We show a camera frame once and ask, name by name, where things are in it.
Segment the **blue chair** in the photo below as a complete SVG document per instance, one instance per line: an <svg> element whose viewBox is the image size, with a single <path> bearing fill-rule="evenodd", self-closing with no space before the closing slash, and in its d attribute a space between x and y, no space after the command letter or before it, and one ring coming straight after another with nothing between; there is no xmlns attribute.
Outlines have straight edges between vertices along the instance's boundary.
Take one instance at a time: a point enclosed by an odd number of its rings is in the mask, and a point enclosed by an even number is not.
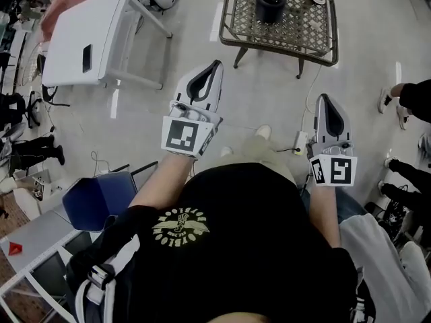
<svg viewBox="0 0 431 323"><path fill-rule="evenodd" d="M75 229L102 231L109 217L127 209L137 193L133 176L155 166L148 164L134 172L121 172L128 167L93 178L80 178L63 196L63 206Z"/></svg>

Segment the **power strip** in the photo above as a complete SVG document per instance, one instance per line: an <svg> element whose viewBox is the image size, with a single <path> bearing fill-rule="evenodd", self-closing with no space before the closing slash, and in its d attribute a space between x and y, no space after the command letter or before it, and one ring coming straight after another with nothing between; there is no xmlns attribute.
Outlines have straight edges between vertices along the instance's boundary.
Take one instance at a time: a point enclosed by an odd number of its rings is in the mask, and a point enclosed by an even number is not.
<svg viewBox="0 0 431 323"><path fill-rule="evenodd" d="M294 154L296 155L303 155L304 151L305 151L305 145L307 144L307 138L308 138L308 133L305 133L303 131L298 131L296 133L296 138L295 138L295 144L294 144L294 148L299 148L300 151L294 151Z"/></svg>

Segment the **black cup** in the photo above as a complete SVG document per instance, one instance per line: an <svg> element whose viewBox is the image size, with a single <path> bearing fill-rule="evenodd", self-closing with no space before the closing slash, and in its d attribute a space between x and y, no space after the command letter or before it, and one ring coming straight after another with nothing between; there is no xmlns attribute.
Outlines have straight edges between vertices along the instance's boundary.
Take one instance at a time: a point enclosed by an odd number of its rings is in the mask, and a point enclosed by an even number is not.
<svg viewBox="0 0 431 323"><path fill-rule="evenodd" d="M278 23L283 19L286 0L256 0L256 18L263 23Z"/></svg>

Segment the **buckle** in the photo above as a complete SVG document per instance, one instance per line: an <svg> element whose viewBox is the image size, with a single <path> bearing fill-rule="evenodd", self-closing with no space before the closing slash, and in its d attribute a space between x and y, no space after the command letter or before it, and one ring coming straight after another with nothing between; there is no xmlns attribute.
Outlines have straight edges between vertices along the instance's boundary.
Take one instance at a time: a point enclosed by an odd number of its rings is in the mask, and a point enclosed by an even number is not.
<svg viewBox="0 0 431 323"><path fill-rule="evenodd" d="M115 278L114 267L110 264L101 264L93 266L88 272L88 280L101 290L105 290L106 284L110 283Z"/></svg>

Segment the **backpack strap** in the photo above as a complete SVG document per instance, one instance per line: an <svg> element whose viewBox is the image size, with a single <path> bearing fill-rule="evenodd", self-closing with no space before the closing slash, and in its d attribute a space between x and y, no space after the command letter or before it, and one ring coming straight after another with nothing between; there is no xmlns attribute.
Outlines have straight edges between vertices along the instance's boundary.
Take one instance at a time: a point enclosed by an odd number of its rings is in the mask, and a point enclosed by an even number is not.
<svg viewBox="0 0 431 323"><path fill-rule="evenodd" d="M75 297L75 311L79 323L85 323L87 308L101 312L103 307L103 323L112 323L115 298L115 277L127 266L140 247L139 238L135 234L116 256L104 264L93 266L88 278L79 286ZM93 318L97 312L90 314Z"/></svg>

